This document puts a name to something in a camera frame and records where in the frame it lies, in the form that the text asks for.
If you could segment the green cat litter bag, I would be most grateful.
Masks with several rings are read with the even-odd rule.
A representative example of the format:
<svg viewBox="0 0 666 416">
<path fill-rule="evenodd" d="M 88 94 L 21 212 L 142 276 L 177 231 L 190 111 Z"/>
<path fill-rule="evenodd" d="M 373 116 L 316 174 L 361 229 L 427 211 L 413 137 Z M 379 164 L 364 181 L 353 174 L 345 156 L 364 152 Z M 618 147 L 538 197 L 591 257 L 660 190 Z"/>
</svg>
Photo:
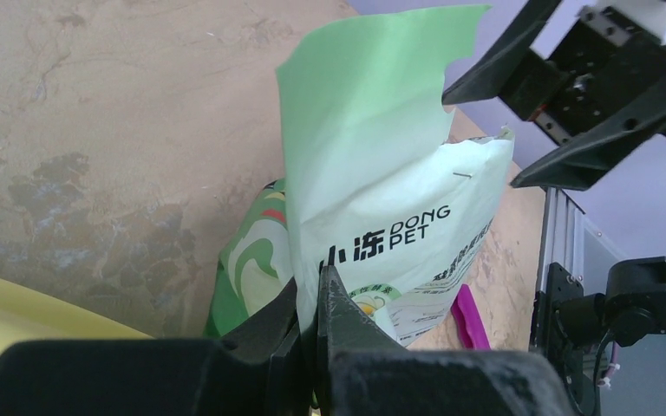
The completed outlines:
<svg viewBox="0 0 666 416">
<path fill-rule="evenodd" d="M 336 268 L 354 304 L 407 346 L 448 314 L 500 205 L 514 135 L 451 142 L 449 64 L 485 4 L 353 16 L 306 35 L 276 71 L 285 175 L 219 253 L 205 334 L 230 333 L 297 285 L 312 324 Z"/>
</svg>

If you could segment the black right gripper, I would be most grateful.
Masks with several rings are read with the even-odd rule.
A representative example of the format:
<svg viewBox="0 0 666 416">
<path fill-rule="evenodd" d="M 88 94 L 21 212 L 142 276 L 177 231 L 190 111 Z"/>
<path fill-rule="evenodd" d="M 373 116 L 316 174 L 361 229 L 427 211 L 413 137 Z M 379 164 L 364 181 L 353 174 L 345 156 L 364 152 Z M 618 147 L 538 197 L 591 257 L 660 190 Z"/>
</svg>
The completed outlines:
<svg viewBox="0 0 666 416">
<path fill-rule="evenodd" d="M 513 188 L 586 191 L 647 140 L 666 137 L 666 41 L 640 23 L 659 9 L 585 7 L 548 59 L 527 54 L 558 5 L 527 1 L 441 96 L 442 104 L 458 105 L 499 94 L 562 145 L 519 173 Z"/>
</svg>

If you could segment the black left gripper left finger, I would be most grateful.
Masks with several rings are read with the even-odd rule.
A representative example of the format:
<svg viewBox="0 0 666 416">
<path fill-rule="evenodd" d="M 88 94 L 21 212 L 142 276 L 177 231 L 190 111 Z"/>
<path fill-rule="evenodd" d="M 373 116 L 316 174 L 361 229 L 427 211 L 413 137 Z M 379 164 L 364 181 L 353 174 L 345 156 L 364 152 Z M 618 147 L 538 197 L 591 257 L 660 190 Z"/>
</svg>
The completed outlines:
<svg viewBox="0 0 666 416">
<path fill-rule="evenodd" d="M 0 415 L 268 415 L 297 286 L 219 339 L 25 341 L 0 355 Z"/>
</svg>

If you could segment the magenta plastic litter scoop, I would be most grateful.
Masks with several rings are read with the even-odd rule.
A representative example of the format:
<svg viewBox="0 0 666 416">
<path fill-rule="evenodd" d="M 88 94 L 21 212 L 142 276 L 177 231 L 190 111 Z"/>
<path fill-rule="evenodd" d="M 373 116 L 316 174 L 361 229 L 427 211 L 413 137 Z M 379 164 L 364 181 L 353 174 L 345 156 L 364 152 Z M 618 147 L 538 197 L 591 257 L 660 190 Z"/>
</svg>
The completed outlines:
<svg viewBox="0 0 666 416">
<path fill-rule="evenodd" d="M 450 312 L 455 321 L 460 344 L 470 350 L 490 350 L 484 323 L 467 284 L 460 286 Z"/>
</svg>

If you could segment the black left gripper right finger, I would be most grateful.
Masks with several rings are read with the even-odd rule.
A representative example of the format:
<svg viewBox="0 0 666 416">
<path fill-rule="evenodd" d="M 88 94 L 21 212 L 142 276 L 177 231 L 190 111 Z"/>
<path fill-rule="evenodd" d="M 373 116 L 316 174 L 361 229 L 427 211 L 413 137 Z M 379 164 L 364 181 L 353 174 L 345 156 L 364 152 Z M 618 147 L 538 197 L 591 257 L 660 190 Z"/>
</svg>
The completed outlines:
<svg viewBox="0 0 666 416">
<path fill-rule="evenodd" d="M 407 350 L 346 293 L 318 284 L 314 381 L 324 415 L 571 415 L 561 379 L 522 351 Z"/>
</svg>

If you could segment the yellow litter box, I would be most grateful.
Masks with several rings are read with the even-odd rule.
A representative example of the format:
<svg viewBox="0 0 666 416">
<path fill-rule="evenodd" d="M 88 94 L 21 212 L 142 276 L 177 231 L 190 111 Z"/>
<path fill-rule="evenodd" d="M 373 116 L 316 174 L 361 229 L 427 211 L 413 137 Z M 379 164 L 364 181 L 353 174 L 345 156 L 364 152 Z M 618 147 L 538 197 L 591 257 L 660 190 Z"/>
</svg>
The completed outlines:
<svg viewBox="0 0 666 416">
<path fill-rule="evenodd" d="M 22 341 L 148 336 L 105 316 L 0 278 L 0 354 Z"/>
</svg>

